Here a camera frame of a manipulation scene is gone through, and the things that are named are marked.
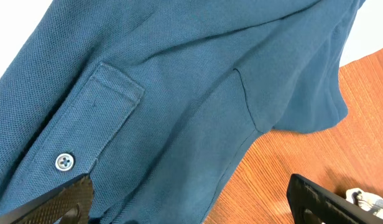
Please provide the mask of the light blue denim shorts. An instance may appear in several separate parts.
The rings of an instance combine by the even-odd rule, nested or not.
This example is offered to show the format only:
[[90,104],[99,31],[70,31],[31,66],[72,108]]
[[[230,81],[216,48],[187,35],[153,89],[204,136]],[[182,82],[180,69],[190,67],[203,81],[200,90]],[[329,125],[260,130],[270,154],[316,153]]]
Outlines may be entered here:
[[383,219],[383,198],[359,188],[346,191],[346,200],[360,207],[361,209]]

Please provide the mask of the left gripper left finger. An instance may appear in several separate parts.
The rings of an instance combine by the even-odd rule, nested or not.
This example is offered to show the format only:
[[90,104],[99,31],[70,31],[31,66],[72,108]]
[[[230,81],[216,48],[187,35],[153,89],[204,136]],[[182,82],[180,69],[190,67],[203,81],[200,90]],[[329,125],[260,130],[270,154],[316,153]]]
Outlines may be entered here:
[[87,224],[93,197],[92,180],[79,175],[0,216],[0,224]]

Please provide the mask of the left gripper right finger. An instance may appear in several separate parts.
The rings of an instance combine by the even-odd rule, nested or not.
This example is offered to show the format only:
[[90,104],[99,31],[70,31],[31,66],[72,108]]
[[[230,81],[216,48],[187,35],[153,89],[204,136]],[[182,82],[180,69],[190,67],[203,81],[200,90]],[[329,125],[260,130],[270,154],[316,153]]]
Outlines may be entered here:
[[347,202],[300,174],[292,174],[287,200],[295,224],[383,224],[383,219]]

